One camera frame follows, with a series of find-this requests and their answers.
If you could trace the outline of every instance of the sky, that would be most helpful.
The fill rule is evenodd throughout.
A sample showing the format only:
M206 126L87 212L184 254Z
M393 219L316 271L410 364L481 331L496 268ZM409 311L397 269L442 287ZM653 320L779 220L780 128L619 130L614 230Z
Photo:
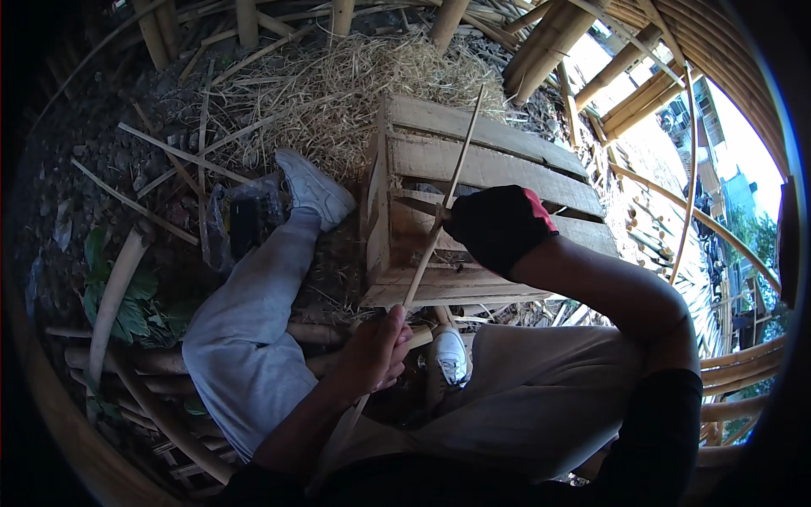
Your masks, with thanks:
M755 214L759 216L765 213L777 221L780 210L780 185L783 184L783 178L766 146L744 115L715 86L715 83L709 82L715 110L718 112L726 139L725 143L715 147L719 159L716 172L719 178L730 179L735 176L737 164L740 172L746 175L746 179L757 182L757 191L753 194Z

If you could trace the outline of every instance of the black sleeve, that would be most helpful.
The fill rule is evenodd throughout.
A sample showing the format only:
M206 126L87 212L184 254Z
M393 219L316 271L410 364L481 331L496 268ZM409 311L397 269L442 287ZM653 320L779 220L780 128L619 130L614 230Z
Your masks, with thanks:
M642 380L619 440L588 485L592 497L611 505L675 505L696 466L702 391L701 378L690 370L662 370Z
M304 486L292 475L249 463L231 476L228 485L209 503L212 507L304 505Z

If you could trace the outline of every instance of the forearm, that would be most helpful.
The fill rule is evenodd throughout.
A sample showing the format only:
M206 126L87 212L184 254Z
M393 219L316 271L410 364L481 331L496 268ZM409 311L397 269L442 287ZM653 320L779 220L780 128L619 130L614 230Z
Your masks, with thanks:
M695 348L689 310L675 289L646 269L563 236L549 238L524 255L510 276L584 303L648 349L667 349L667 339L692 339Z
M293 474L306 482L341 415L351 401L329 392L320 382L260 444L251 462Z

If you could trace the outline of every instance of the white sneaker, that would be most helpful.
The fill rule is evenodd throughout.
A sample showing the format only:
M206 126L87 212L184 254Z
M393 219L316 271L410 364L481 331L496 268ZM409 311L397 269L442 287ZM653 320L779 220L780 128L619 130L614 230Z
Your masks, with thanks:
M451 326L435 331L431 343L428 368L427 409L429 411L442 401L448 388L462 388L467 383L469 364L465 343L459 332Z
M276 150L276 162L285 171L294 208L313 208L321 216L321 230L327 232L355 209L355 201L344 187L292 149Z

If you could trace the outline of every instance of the wooden crate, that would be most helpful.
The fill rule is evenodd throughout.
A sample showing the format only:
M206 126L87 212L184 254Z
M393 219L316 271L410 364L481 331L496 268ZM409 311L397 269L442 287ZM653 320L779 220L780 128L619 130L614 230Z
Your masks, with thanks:
M366 247L367 292L362 306L402 303L427 243L434 217L396 202L409 196L439 203L453 175L470 113L407 97L380 99L378 131L367 159L360 203ZM617 256L603 208L577 157L552 143L479 118L459 183L477 188L517 184L535 191L560 233L575 243ZM540 299L546 292L511 283L483 269L442 231L414 297L415 306L509 303ZM441 258L452 262L442 262Z

